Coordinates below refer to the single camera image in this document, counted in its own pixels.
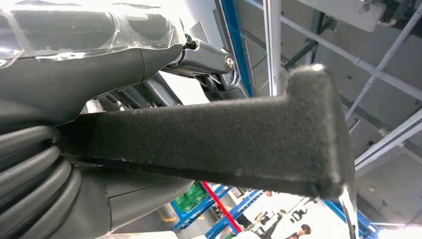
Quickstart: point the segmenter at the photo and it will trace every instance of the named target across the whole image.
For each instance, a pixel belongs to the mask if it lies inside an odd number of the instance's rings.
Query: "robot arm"
[[[154,11],[47,1],[1,8],[0,238],[96,238],[193,179],[354,194],[326,68],[297,69],[285,96],[246,99],[229,53],[186,39]],[[142,109],[179,101],[160,70],[198,79],[210,101],[236,100]],[[80,115],[86,101],[108,95],[131,110]]]

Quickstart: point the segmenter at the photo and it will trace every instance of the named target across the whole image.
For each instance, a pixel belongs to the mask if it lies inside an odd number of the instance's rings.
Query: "ceiling beam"
[[[353,105],[353,102],[347,99],[346,97],[340,95],[340,100],[343,105],[346,107],[351,107]],[[368,122],[371,126],[374,127],[374,129],[377,132],[380,132],[380,129],[388,129],[387,125],[381,122],[379,119],[373,117],[368,112],[364,111],[360,107],[356,107],[354,110],[355,115],[357,115],[362,120]],[[412,143],[409,140],[403,141],[403,144],[401,145],[400,149],[409,155],[411,158],[422,164],[422,149],[419,148],[417,145]]]

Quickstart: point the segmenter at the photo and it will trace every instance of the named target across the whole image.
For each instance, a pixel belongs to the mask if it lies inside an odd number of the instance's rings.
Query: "person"
[[[250,225],[259,222],[264,216],[264,212],[262,212],[263,208],[272,205],[269,203],[269,199],[273,197],[273,192],[266,191],[265,195],[266,197],[260,197],[236,219],[244,228],[248,228]]]
[[[276,222],[274,222],[269,228],[268,228],[268,230],[265,232],[265,234],[264,235],[262,235],[262,237],[261,238],[263,238],[263,239],[270,239],[271,238],[271,235],[273,234],[273,232],[274,232],[274,230],[275,230],[275,228],[276,228],[276,226],[277,226],[277,224],[278,224],[278,222],[279,221],[281,221],[281,219],[283,218],[283,216],[285,215],[285,214],[287,214],[287,212],[286,212],[286,210],[280,210],[280,212],[279,213],[277,213],[277,220],[276,220]]]
[[[300,236],[309,234],[311,234],[311,227],[306,224],[303,224],[298,232],[291,234],[286,239],[299,239]]]

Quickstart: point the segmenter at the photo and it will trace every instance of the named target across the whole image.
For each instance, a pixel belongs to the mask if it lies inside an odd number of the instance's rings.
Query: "blue shelving rack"
[[[226,195],[232,187],[220,185],[214,190],[214,193],[218,196],[218,198],[222,198],[224,195]],[[192,224],[197,218],[199,218],[204,212],[206,212],[212,205],[214,205],[215,201],[211,198],[211,196],[205,197],[202,202],[200,202],[196,207],[194,207],[191,211],[188,213],[181,212],[174,201],[172,201],[170,204],[173,207],[175,213],[179,217],[179,221],[172,227],[172,230],[181,230],[188,227],[190,224]]]
[[[234,207],[230,214],[233,216],[233,218],[237,219],[242,213],[250,206],[252,205],[261,195],[263,194],[262,190],[254,190],[252,191],[243,201]],[[218,234],[220,234],[227,226],[230,226],[233,230],[233,232],[236,232],[236,230],[233,228],[233,225],[228,221],[226,217],[219,220],[212,228],[209,230],[205,236],[208,239],[214,239]]]

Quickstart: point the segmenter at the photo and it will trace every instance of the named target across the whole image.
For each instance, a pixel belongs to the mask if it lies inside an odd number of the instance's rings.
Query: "black foam padding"
[[[354,185],[338,92],[321,65],[293,71],[282,97],[82,115],[59,130],[65,153],[107,167],[323,198]]]

